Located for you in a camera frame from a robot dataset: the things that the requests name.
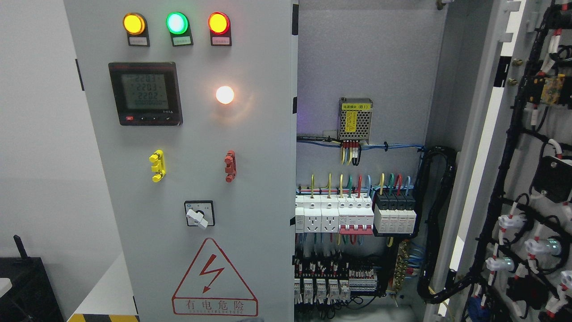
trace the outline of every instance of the red indicator light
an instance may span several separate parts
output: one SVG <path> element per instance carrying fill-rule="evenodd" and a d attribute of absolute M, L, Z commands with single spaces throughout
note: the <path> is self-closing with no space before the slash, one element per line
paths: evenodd
<path fill-rule="evenodd" d="M 231 26 L 228 16 L 222 12 L 213 12 L 209 17 L 209 28 L 213 34 L 224 34 Z"/>

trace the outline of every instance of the black and yellow hazard tape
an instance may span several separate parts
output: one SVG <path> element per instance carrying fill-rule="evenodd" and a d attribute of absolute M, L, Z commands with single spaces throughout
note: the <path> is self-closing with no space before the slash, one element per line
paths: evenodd
<path fill-rule="evenodd" d="M 139 322 L 137 315 L 74 314 L 67 322 Z"/>

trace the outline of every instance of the green wire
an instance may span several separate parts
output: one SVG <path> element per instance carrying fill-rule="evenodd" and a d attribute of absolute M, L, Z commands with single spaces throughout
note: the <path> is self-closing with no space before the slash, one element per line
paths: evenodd
<path fill-rule="evenodd" d="M 348 197 L 352 197 L 352 176 L 349 176 L 348 179 Z"/>
<path fill-rule="evenodd" d="M 390 174 L 390 181 L 388 182 L 389 185 L 389 195 L 393 194 L 393 185 L 395 183 L 395 176 L 394 174 Z"/>

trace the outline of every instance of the lightning bolt symbol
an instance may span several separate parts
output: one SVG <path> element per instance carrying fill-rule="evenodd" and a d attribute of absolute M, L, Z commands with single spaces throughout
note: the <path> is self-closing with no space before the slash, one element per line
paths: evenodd
<path fill-rule="evenodd" d="M 203 275 L 207 275 L 207 274 L 211 274 L 211 273 L 217 272 L 216 275 L 214 276 L 214 278 L 212 279 L 212 281 L 210 281 L 209 285 L 208 285 L 208 286 L 205 286 L 205 287 L 202 289 L 202 293 L 203 293 L 203 294 L 206 293 L 208 290 L 210 290 L 210 286 L 211 286 L 211 285 L 213 284 L 213 282 L 217 279 L 217 277 L 220 275 L 220 273 L 222 273 L 223 270 L 224 270 L 224 267 L 223 267 L 223 268 L 217 268 L 217 269 L 213 269 L 213 270 L 207 271 L 207 269 L 208 269 L 209 266 L 213 263 L 213 261 L 215 260 L 215 258 L 216 258 L 216 255 L 215 255 L 215 254 L 210 255 L 210 258 L 209 258 L 209 260 L 206 262 L 205 267 L 202 268 L 202 271 L 201 271 L 201 273 L 199 274 L 199 276 L 203 276 Z"/>

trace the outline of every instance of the white indicator light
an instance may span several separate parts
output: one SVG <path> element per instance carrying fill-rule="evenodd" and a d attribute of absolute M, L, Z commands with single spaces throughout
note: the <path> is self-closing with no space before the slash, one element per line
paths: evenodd
<path fill-rule="evenodd" d="M 235 99 L 235 92 L 230 86 L 221 86 L 216 90 L 216 99 L 223 104 L 229 104 Z"/>

